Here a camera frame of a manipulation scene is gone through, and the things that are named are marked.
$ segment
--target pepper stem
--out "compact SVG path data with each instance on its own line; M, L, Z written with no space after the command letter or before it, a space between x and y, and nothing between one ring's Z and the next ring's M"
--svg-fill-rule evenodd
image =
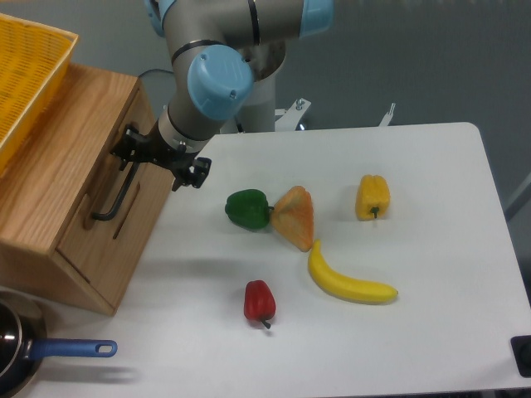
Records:
M371 213L374 214L374 218L378 218L378 212L380 211L380 208L375 206L371 209Z

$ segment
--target green bell pepper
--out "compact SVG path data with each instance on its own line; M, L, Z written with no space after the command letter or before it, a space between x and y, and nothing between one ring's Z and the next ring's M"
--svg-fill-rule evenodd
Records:
M269 224L269 204L264 192L246 189L227 198L225 213L237 226L247 230L260 230Z

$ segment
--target red bell pepper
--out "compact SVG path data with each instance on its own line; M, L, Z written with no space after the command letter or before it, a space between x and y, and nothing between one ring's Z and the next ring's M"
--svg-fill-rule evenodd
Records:
M263 280L254 280L246 286L246 298L243 304L243 314L250 321L259 321L266 328L270 328L268 323L275 316L276 304L273 293Z

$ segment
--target gray wall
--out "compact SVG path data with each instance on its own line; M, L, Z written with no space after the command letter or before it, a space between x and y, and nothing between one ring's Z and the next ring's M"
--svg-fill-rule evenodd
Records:
M376 125L392 102L396 124L472 122L505 202L531 172L531 1L336 4L332 30L288 43L277 107L311 100L312 129ZM0 2L0 12L80 34L75 62L132 75L170 67L142 0ZM158 113L173 94L173 78L154 74L144 82ZM509 229L531 280L530 221L531 205Z

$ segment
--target toy food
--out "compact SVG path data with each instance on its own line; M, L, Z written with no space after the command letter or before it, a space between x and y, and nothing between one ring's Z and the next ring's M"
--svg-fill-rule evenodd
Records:
M388 284L350 278L334 271L321 255L321 242L316 240L308 257L308 270L315 283L335 297L360 303L386 303L398 292Z
M385 178L363 176L356 196L356 215L361 221L374 220L383 216L391 202L391 194Z
M270 208L264 192L246 189L227 198L225 213L237 226L247 230L259 230L269 224Z
M314 207L311 195L301 186L291 188L270 214L275 230L301 251L314 243Z
M275 316L276 303L273 293L263 280L254 280L246 286L245 302L243 304L243 314L250 321L262 322L266 328L270 328L268 323Z

